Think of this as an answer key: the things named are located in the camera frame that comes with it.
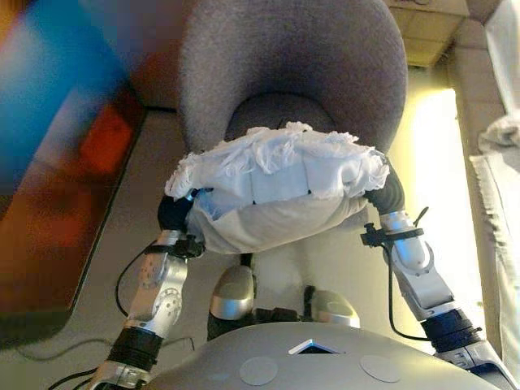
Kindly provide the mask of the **left robot hand black glove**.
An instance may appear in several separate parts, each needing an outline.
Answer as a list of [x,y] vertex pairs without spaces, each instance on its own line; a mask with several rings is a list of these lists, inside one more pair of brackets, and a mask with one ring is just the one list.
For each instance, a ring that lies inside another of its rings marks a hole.
[[158,225],[162,231],[187,233],[186,218],[195,200],[204,193],[211,193],[212,188],[194,188],[185,197],[174,198],[163,195],[158,205]]

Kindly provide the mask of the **right robot hand black glove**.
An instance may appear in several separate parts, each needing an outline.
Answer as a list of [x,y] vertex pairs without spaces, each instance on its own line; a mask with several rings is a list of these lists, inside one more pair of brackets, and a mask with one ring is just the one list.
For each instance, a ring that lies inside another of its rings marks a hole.
[[378,211],[387,215],[405,209],[405,191],[392,165],[381,189],[366,191],[363,197]]

